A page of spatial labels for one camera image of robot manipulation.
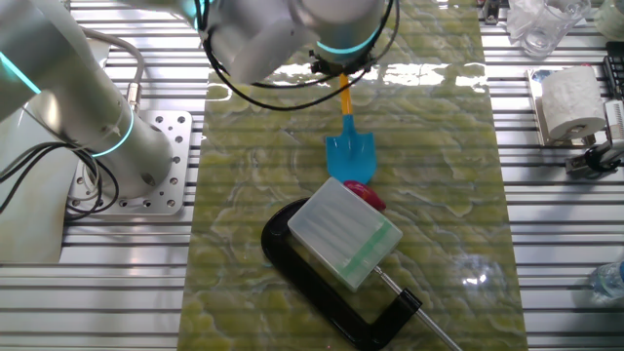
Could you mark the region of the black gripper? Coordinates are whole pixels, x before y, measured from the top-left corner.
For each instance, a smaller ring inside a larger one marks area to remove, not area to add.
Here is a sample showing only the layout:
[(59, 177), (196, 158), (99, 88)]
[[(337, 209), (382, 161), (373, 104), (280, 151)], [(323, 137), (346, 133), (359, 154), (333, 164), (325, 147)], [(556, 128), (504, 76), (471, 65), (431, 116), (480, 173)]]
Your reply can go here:
[(347, 75), (352, 75), (357, 72), (368, 73), (376, 65), (374, 55), (371, 53), (362, 54), (346, 62), (329, 61), (322, 58), (319, 54), (316, 54), (313, 50), (309, 51), (309, 56), (314, 59), (311, 64), (311, 71), (327, 76), (339, 75), (340, 68), (346, 68)]

